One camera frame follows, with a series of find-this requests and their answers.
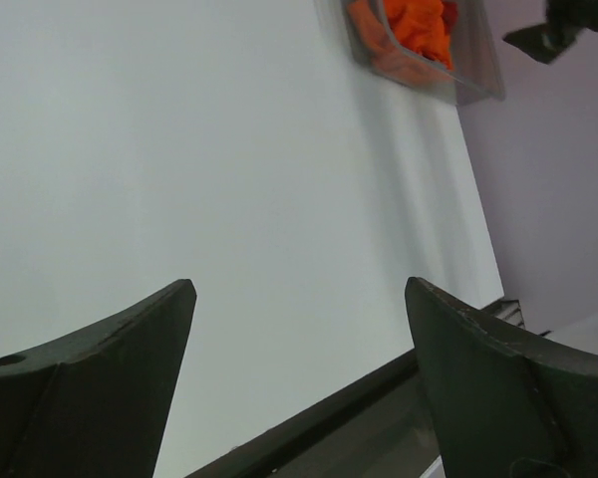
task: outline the white tabletop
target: white tabletop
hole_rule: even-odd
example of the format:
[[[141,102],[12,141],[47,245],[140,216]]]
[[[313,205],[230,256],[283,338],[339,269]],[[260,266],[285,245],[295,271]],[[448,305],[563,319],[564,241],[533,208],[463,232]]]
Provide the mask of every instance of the white tabletop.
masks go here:
[[[336,5],[0,1],[0,356],[191,278],[158,478],[410,349],[409,276],[502,294],[455,108]]]

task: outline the orange cloth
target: orange cloth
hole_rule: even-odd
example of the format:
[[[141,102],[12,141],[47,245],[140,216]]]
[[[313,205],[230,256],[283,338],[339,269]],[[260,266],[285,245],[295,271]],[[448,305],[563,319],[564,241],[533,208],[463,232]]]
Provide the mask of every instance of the orange cloth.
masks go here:
[[[449,34],[456,22],[456,5],[443,0],[384,0],[390,27],[399,43],[413,52],[451,70]],[[382,73],[409,84],[420,85],[440,76],[427,65],[399,52],[369,0],[348,5],[359,37],[372,54],[374,67]]]

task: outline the transparent bin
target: transparent bin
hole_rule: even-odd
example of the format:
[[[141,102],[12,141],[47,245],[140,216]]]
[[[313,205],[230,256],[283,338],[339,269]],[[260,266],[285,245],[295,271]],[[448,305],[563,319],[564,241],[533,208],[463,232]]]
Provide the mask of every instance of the transparent bin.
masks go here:
[[[351,7],[361,6],[353,5],[355,2],[366,2],[363,8],[372,12],[376,20],[365,25],[363,31],[358,15],[351,13]],[[343,0],[354,58],[381,76],[453,105],[467,105],[485,98],[502,100],[504,86],[481,0],[452,3],[456,5],[457,18],[449,36],[451,70],[444,63],[429,60],[399,43],[390,27],[384,0]],[[368,32],[380,40],[377,44],[381,52],[364,41]]]

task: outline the table surface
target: table surface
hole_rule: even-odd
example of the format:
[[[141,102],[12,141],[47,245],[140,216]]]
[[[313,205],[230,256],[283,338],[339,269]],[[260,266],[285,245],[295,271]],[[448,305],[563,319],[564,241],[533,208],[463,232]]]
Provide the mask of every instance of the table surface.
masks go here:
[[[0,356],[191,278],[156,477],[409,350],[413,275],[502,295],[455,108],[336,2],[0,2]]]

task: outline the dark object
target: dark object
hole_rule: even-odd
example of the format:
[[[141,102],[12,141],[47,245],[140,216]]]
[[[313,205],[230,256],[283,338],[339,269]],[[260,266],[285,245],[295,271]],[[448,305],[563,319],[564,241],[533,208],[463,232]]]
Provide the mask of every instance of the dark object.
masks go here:
[[[419,478],[438,456],[411,351],[188,478]]]
[[[421,279],[406,301],[448,478],[598,478],[598,356]]]
[[[150,478],[195,299],[178,281],[0,358],[0,477]]]
[[[537,62],[550,64],[585,29],[598,32],[598,0],[548,0],[547,23],[508,33],[503,40]]]

